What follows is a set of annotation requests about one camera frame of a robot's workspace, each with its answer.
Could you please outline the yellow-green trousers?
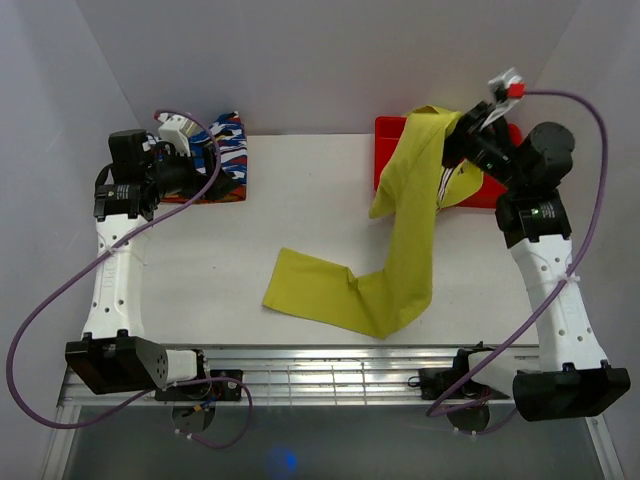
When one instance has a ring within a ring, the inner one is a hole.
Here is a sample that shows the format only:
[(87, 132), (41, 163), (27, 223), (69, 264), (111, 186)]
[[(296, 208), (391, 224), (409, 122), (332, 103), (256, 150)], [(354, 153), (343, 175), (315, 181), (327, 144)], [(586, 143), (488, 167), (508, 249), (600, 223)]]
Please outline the yellow-green trousers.
[(482, 171), (469, 162), (442, 164), (445, 143), (461, 122), (461, 112), (435, 106), (407, 115), (369, 209), (372, 219), (394, 218), (382, 269), (356, 276), (346, 266), (283, 248), (263, 306), (378, 339), (416, 320), (432, 300), (436, 215), (483, 185)]

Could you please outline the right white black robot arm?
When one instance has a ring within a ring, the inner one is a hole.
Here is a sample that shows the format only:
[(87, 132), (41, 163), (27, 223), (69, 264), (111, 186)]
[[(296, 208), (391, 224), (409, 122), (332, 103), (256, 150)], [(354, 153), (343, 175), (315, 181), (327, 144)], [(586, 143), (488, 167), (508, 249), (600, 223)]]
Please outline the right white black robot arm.
[(511, 397), (527, 421), (594, 417), (629, 391), (626, 369), (613, 367), (588, 319), (578, 276), (584, 248), (572, 250), (571, 226), (558, 191), (573, 166), (573, 134), (554, 122), (536, 125), (520, 144), (497, 106), (477, 104), (457, 122), (445, 165), (467, 160), (506, 191), (496, 222), (517, 264), (531, 317), (502, 345), (460, 350), (451, 382), (428, 409), (456, 393), (485, 387)]

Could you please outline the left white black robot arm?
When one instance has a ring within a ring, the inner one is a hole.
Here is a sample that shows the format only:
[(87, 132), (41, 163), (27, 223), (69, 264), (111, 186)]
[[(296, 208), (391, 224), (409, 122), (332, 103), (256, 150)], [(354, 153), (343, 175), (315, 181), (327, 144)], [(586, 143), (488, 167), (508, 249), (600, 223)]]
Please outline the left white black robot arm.
[(212, 376), (194, 350), (171, 350), (146, 338), (141, 287), (147, 229), (159, 203), (174, 194), (206, 190), (219, 171), (219, 148), (191, 152), (174, 141), (151, 142), (143, 129), (108, 139), (111, 162), (98, 174), (93, 216), (98, 255), (93, 298), (80, 340), (67, 343), (68, 366), (98, 395), (161, 389), (177, 383), (190, 399), (205, 397)]

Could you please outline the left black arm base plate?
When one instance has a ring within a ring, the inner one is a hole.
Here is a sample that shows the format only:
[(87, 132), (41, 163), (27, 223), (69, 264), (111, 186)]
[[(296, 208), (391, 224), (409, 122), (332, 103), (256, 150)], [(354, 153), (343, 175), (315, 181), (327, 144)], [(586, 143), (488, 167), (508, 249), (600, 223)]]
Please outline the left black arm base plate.
[(211, 370), (209, 376), (228, 377), (228, 380), (156, 390), (154, 398), (157, 401), (191, 401), (198, 403), (209, 400), (235, 402), (242, 398), (242, 389), (236, 383), (236, 380), (243, 380), (244, 372), (242, 370)]

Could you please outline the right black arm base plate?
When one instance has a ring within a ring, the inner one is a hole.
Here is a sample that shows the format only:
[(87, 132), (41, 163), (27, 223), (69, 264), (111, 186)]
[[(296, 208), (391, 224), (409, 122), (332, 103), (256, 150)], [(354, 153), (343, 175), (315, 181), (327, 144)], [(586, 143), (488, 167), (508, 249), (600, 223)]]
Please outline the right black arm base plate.
[[(416, 388), (420, 389), (422, 400), (436, 400), (451, 385), (453, 385), (462, 374), (453, 368), (422, 368), (418, 370), (417, 381), (413, 382)], [(454, 400), (478, 400), (484, 397), (503, 400), (508, 396), (494, 390), (486, 385), (473, 381), (468, 381), (456, 390), (450, 399)]]

